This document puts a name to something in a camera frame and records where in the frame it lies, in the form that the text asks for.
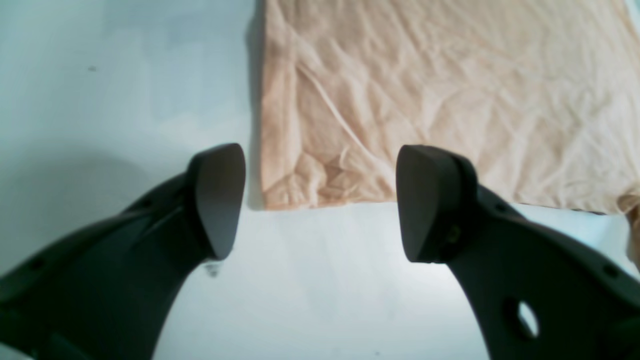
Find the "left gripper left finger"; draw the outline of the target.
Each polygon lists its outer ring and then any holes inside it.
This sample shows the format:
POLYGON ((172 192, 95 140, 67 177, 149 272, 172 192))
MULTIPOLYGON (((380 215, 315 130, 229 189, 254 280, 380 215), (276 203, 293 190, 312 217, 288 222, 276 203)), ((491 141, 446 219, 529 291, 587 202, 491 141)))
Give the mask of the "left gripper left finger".
POLYGON ((183 284, 233 250, 246 180, 237 143, 1 278, 1 344, 34 360, 151 360, 183 284))

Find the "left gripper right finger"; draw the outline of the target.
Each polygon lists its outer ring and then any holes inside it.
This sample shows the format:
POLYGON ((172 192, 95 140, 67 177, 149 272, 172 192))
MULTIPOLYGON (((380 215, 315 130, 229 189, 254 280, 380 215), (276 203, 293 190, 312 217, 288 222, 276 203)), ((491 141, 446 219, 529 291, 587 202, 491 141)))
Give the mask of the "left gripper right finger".
POLYGON ((637 360, 639 282, 480 185, 473 164, 404 145, 396 164, 404 253, 445 264, 492 360, 637 360))

